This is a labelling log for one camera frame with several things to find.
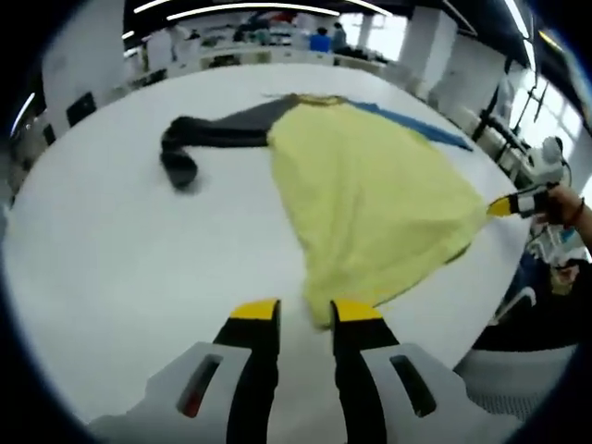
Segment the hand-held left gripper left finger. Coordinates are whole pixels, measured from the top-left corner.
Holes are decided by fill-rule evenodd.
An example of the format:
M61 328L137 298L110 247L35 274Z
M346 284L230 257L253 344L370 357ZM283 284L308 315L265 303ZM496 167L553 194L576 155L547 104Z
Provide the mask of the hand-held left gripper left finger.
M280 301L236 308L211 342L198 341L151 376L122 415L90 423L101 443L265 443L278 385Z

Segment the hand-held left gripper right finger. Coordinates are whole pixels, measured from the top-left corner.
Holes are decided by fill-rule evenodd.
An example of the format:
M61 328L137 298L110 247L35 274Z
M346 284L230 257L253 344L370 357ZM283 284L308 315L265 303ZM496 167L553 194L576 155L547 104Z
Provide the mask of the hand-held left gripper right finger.
M463 379L400 343L374 307L334 300L335 383L350 443L503 443L509 418L470 400Z

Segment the person's right hand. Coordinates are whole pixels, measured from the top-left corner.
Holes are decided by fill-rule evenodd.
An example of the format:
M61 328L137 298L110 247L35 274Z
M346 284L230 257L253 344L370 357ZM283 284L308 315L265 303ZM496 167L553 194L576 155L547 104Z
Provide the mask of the person's right hand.
M548 196L548 206L544 211L536 213L536 221L565 227L573 226L582 212L582 199L579 194L572 188L559 184L548 189Z

